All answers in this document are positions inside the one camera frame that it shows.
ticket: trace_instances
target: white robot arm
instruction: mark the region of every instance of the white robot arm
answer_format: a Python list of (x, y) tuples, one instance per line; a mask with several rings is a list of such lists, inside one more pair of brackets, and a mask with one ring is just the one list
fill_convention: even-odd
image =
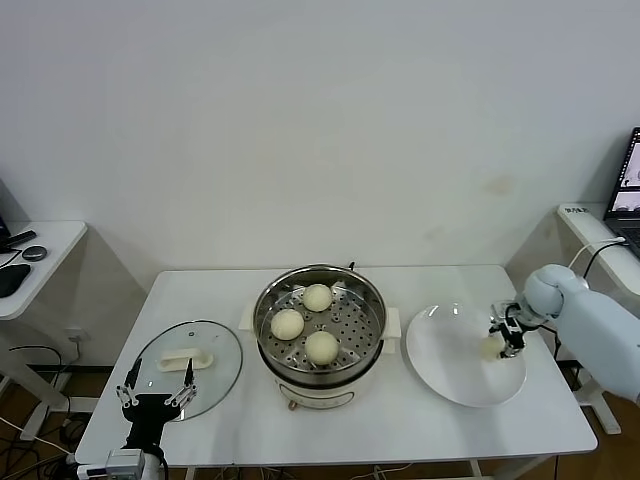
[[(514, 309), (513, 319), (524, 332), (554, 323), (562, 344), (602, 388), (640, 406), (640, 320), (615, 300), (589, 290), (570, 269), (547, 265), (529, 276), (508, 308)], [(510, 330), (500, 331), (505, 350), (513, 351)], [(515, 343), (524, 347), (522, 334)]]

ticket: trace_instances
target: wall stain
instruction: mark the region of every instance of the wall stain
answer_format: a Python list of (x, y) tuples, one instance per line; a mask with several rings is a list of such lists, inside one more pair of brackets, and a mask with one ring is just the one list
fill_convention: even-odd
[(547, 225), (544, 229), (544, 238), (549, 240), (551, 235), (553, 235), (553, 225)]
[(441, 238), (445, 233), (445, 229), (442, 225), (437, 225), (435, 227), (431, 227), (429, 230), (425, 232), (423, 238), (427, 242), (435, 242), (439, 238)]
[(495, 195), (497, 197), (505, 197), (513, 192), (515, 188), (516, 179), (513, 175), (504, 173), (492, 178), (482, 186), (482, 190)]

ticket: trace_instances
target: laptop screen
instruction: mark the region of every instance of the laptop screen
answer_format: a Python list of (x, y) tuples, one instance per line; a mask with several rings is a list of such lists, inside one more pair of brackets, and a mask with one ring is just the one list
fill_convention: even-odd
[(640, 219), (640, 127), (631, 134), (605, 218)]

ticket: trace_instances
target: laptop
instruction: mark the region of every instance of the laptop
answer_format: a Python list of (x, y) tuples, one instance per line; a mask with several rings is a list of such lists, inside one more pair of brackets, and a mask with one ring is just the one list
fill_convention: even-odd
[(633, 129), (604, 223), (640, 257), (640, 127)]

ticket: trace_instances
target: robotic arm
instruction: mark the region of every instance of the robotic arm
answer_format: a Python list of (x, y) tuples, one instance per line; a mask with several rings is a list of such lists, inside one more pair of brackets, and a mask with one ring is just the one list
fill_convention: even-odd
[(134, 388), (141, 364), (142, 359), (138, 358), (127, 373), (124, 386), (116, 387), (122, 413), (131, 422), (131, 430), (125, 446), (109, 452), (109, 457), (104, 464), (78, 467), (79, 480), (105, 476), (122, 480), (157, 480), (160, 464), (167, 468), (164, 452), (160, 448), (162, 430), (167, 422), (180, 416), (196, 395), (193, 364), (192, 360), (189, 360), (184, 385), (178, 392), (136, 395)]
[(505, 313), (490, 329), (505, 340), (502, 358), (518, 355), (525, 332), (553, 322), (560, 341), (602, 388), (640, 406), (640, 320), (589, 290), (573, 271), (560, 265), (535, 271)]

